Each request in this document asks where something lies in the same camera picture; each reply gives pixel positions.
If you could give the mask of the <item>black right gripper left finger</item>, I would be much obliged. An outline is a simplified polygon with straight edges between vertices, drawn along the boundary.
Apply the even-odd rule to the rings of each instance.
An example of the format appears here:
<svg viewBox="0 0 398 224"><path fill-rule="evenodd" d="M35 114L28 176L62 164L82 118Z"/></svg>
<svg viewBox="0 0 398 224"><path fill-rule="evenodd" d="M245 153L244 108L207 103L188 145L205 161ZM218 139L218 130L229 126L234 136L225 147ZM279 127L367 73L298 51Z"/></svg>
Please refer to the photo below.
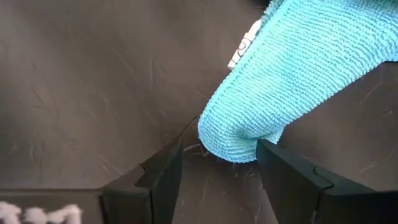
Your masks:
<svg viewBox="0 0 398 224"><path fill-rule="evenodd" d="M2 224L157 224L174 217L183 170L175 140L97 189L2 189Z"/></svg>

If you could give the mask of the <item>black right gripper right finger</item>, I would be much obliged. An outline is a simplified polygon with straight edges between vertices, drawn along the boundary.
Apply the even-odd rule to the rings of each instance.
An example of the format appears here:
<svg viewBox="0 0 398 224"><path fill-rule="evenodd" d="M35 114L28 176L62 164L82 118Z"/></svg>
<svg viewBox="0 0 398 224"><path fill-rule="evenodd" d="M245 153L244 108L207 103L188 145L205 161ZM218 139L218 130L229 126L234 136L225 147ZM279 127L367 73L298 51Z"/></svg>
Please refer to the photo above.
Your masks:
<svg viewBox="0 0 398 224"><path fill-rule="evenodd" d="M279 223L397 224L397 191L378 192L260 139L256 159Z"/></svg>

